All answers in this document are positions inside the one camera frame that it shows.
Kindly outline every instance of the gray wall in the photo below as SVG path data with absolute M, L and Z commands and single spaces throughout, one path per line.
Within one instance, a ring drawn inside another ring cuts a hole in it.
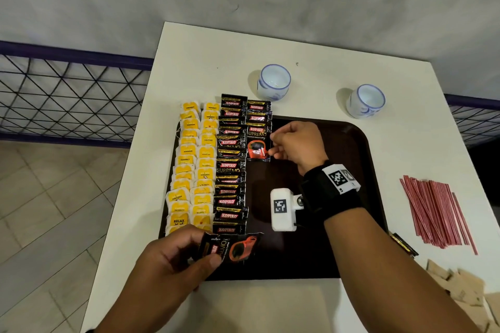
M 500 0 L 0 0 L 8 41 L 153 57 L 164 20 L 431 60 L 500 99 Z

